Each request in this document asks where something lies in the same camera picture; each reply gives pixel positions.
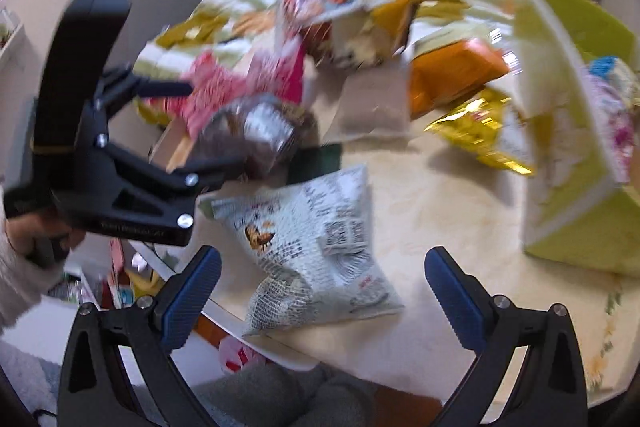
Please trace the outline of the person's left hand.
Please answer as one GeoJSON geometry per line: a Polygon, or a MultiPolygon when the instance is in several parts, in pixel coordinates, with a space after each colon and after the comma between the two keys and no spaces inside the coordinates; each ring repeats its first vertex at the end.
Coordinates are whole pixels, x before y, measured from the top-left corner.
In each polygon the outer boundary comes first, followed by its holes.
{"type": "Polygon", "coordinates": [[[86,232],[66,225],[50,212],[27,213],[4,220],[4,231],[12,249],[23,257],[34,250],[37,239],[61,239],[64,251],[71,251],[82,243],[86,232]]]}

